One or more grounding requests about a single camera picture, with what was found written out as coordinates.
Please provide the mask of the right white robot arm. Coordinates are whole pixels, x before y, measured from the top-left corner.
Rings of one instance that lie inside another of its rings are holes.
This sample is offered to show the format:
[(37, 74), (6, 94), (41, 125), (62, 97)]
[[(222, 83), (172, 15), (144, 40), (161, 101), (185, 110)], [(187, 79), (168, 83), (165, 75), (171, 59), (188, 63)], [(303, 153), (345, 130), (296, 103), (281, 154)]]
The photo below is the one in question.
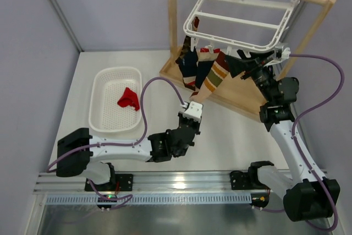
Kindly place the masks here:
[(299, 81), (295, 77), (276, 80), (271, 64), (276, 52), (251, 53), (239, 58), (226, 55), (232, 78), (252, 79), (266, 99), (260, 107), (260, 121), (278, 144), (290, 170), (287, 177), (270, 161), (250, 164), (246, 172), (230, 173), (233, 190), (269, 189), (283, 201), (291, 221), (310, 221), (336, 216), (340, 186), (316, 165), (296, 126), (290, 105), (296, 101)]

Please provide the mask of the beige striped green sock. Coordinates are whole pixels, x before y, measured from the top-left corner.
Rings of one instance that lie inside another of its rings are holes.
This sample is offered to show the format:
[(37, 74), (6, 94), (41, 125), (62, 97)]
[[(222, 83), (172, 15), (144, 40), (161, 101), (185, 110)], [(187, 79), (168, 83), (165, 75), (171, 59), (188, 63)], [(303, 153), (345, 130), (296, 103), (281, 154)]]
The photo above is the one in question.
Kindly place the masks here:
[(200, 89), (197, 92), (194, 92), (190, 97), (191, 101), (197, 103), (203, 103), (215, 90), (219, 87), (222, 81), (229, 74), (229, 66), (225, 60), (225, 54), (220, 51), (216, 60), (213, 62), (213, 65), (202, 82)]

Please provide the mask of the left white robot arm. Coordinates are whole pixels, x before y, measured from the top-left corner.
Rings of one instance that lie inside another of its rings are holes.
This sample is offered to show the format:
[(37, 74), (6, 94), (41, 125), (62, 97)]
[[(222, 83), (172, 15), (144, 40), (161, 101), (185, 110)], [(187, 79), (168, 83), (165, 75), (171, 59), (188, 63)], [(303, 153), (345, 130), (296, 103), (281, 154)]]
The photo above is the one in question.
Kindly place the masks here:
[(194, 138), (200, 134), (201, 112), (179, 112), (175, 129), (152, 134), (137, 144), (115, 143), (90, 135), (88, 128), (80, 128), (58, 141), (58, 177), (82, 176), (95, 185), (114, 182), (112, 160), (167, 162), (185, 156)]

